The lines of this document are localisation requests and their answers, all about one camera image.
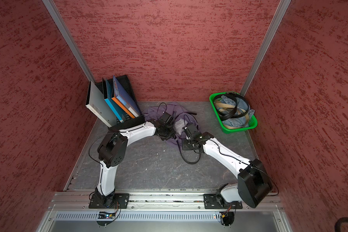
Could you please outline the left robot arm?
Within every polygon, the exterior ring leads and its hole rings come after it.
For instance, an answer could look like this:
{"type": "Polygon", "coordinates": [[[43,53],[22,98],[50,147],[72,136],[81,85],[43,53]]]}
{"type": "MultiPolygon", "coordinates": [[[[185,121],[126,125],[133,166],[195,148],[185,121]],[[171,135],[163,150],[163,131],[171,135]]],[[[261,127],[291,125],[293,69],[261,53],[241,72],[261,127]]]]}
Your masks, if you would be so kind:
{"type": "Polygon", "coordinates": [[[166,112],[159,119],[150,119],[141,125],[108,133],[98,148],[101,169],[99,183],[93,195],[95,200],[107,208],[114,203],[117,168],[129,145],[154,135],[166,141],[175,137],[175,134],[174,118],[166,112]]]}

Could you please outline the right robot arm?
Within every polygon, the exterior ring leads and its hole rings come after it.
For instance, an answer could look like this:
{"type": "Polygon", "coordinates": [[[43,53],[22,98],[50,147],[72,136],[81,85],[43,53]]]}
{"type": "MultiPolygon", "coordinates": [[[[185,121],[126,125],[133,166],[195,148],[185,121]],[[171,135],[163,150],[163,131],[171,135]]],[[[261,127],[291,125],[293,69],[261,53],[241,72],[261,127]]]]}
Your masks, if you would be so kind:
{"type": "Polygon", "coordinates": [[[273,185],[263,163],[242,157],[218,141],[208,132],[201,133],[190,123],[184,126],[186,139],[182,140],[184,150],[194,150],[216,159],[236,178],[236,184],[226,184],[217,190],[215,199],[220,207],[226,208],[232,202],[244,202],[251,208],[271,192],[273,185]]]}

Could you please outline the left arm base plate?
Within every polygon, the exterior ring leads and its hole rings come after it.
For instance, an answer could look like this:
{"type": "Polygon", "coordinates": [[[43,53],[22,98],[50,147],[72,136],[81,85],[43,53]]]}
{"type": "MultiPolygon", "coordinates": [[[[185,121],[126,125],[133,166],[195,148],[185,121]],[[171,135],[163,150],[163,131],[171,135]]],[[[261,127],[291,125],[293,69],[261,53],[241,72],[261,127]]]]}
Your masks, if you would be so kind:
{"type": "Polygon", "coordinates": [[[89,209],[126,209],[129,198],[128,193],[113,193],[102,196],[96,191],[90,197],[89,209]]]}

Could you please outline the purple trousers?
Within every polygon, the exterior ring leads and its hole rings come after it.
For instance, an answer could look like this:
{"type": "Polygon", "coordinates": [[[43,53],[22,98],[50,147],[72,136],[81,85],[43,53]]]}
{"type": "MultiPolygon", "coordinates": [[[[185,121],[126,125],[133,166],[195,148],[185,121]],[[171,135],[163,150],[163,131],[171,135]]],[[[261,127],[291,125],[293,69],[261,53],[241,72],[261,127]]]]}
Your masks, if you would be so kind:
{"type": "MultiPolygon", "coordinates": [[[[146,121],[150,119],[158,120],[163,113],[166,112],[170,114],[174,119],[174,124],[180,120],[184,119],[187,123],[193,123],[199,129],[199,124],[192,112],[185,109],[177,102],[164,103],[162,102],[159,106],[149,107],[143,111],[143,116],[146,121]]],[[[183,132],[180,136],[176,134],[174,139],[169,139],[166,143],[171,146],[177,146],[178,144],[182,146],[182,140],[186,139],[186,135],[183,132]]]]}

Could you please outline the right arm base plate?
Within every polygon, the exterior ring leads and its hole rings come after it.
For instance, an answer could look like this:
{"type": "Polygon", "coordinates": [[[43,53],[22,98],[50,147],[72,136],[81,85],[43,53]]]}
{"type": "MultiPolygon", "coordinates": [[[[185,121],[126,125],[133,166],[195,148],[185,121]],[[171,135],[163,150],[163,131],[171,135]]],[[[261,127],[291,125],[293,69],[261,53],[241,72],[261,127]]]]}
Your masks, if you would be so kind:
{"type": "Polygon", "coordinates": [[[220,194],[204,194],[205,209],[242,209],[242,203],[240,201],[234,201],[231,203],[226,202],[220,194]]]}

